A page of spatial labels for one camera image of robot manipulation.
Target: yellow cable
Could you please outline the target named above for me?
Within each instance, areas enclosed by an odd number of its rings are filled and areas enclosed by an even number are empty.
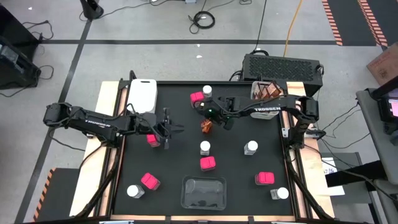
[[[301,4],[302,4],[302,3],[303,3],[303,0],[300,0],[300,3],[298,4],[297,9],[296,9],[296,13],[294,14],[292,23],[290,24],[289,31],[288,31],[287,37],[286,37],[285,50],[284,50],[284,57],[285,57],[285,55],[286,55],[287,43],[289,42],[290,31],[292,31],[293,24],[294,24],[294,20],[296,20],[297,14],[299,13],[299,10],[300,10],[300,7],[301,7]]]

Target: concrete floor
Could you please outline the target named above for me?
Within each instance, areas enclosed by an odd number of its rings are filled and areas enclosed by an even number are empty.
[[[167,2],[159,7],[142,6],[126,9],[94,21],[88,40],[256,40],[261,20],[263,0],[241,6],[238,1],[214,9],[216,25],[192,35],[187,15],[201,9],[198,4]],[[206,8],[227,2],[208,1]],[[262,40],[284,40],[298,0],[268,0]],[[21,22],[49,20],[53,25],[54,40],[80,40],[85,22],[78,19],[79,1],[69,0],[0,0],[0,3]],[[105,12],[123,6],[134,6],[140,0],[101,0]],[[50,35],[47,26],[35,31]],[[292,40],[334,40],[321,0],[304,1],[298,14]],[[28,89],[12,98],[0,97],[0,223],[13,223],[20,208],[36,160],[42,148],[47,128],[42,123],[45,106],[58,101],[65,79],[74,72],[66,101],[94,110],[102,81],[128,78],[133,69],[139,78],[156,80],[227,80],[241,68],[244,54],[253,44],[144,44],[107,45],[86,44],[81,53],[76,44],[43,44],[34,57],[38,66],[55,68],[51,80],[41,80],[37,88]],[[259,45],[270,55],[282,56],[283,45]],[[324,86],[320,92],[319,126],[325,127],[336,116],[355,103],[355,92],[367,87],[378,87],[366,68],[382,52],[380,47],[340,47],[337,45],[290,45],[288,57],[319,60],[325,66]],[[71,69],[74,57],[80,57]],[[43,75],[49,75],[44,69]],[[364,136],[368,129],[361,113],[352,116],[336,132],[338,139],[327,139],[336,146],[345,146]],[[86,138],[71,129],[57,130],[55,137],[75,147],[85,148]],[[326,152],[323,143],[320,150]],[[363,141],[336,152],[359,152],[363,162],[378,160],[371,141]],[[47,172],[53,167],[77,168],[83,153],[51,142],[38,181],[27,209],[25,222],[31,221]],[[335,205],[336,216],[342,220],[373,223],[367,206]]]

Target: cardboard box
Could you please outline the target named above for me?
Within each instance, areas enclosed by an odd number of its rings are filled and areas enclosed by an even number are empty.
[[[369,63],[368,69],[380,85],[398,76],[398,42]]]

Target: bottle cap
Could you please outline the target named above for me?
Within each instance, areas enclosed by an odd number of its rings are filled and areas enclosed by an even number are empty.
[[[127,188],[127,194],[130,197],[135,197],[139,193],[138,187],[136,185],[131,185]]]
[[[249,141],[249,143],[248,143],[248,149],[249,149],[250,151],[256,151],[258,147],[259,147],[259,145],[257,144],[256,141]]]
[[[203,141],[200,143],[200,149],[202,151],[209,151],[210,150],[210,143],[208,141]]]
[[[277,190],[277,194],[278,194],[278,196],[279,196],[281,199],[287,199],[287,197],[289,196],[289,191],[288,191],[286,188],[281,187],[281,188],[279,188],[279,189]]]
[[[204,93],[204,94],[210,94],[210,93],[211,93],[211,86],[205,85],[205,86],[203,87],[203,93]]]

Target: wooden table frame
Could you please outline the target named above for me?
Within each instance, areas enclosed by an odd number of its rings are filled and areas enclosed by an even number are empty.
[[[98,96],[98,101],[96,105],[96,112],[114,115],[114,109],[116,106],[116,97],[118,95],[119,82],[103,82]],[[293,95],[305,95],[305,90],[302,82],[288,82],[287,91],[289,94]],[[120,101],[118,102],[119,108],[118,113],[122,112],[124,105],[126,104],[127,98],[127,88],[124,88],[119,92],[121,95]],[[282,112],[282,117],[284,121],[284,126],[289,127],[289,116],[287,112]],[[318,143],[315,139],[305,139],[305,144],[318,149]],[[100,145],[100,142],[96,139],[89,139],[87,142],[87,147],[84,157],[91,153]],[[108,171],[114,163],[114,155],[116,154],[116,149],[111,149],[109,161],[108,161]],[[331,217],[334,217],[333,207],[331,204],[330,196],[328,194],[328,187],[326,184],[325,175],[323,173],[322,161],[319,153],[314,152],[311,149],[303,148],[300,151],[302,166],[305,176],[305,181],[307,184],[307,189],[311,192],[315,200],[324,209],[324,211]],[[290,155],[294,158],[294,152],[290,151]],[[83,207],[90,201],[93,194],[99,187],[104,160],[106,158],[106,148],[102,147],[98,152],[92,155],[88,159],[85,165],[81,168],[79,179],[76,185],[75,196],[73,198],[72,207],[70,210],[70,216],[79,213]],[[297,160],[293,162],[295,170],[297,170]],[[107,186],[103,193],[101,200],[101,208],[98,215],[106,215],[106,209],[109,202],[111,183]],[[298,208],[300,211],[300,217],[306,218],[305,205],[303,200],[303,195],[300,189],[295,185]],[[315,212],[312,211],[313,217],[317,218]],[[280,222],[291,222],[295,221],[294,216],[253,216],[255,222],[267,222],[267,221],[280,221]],[[111,215],[113,220],[165,220],[165,216],[147,216],[147,215]],[[195,220],[208,220],[208,221],[236,221],[236,222],[247,222],[248,216],[233,216],[233,215],[210,215],[210,216],[171,216],[172,221],[195,221]]]

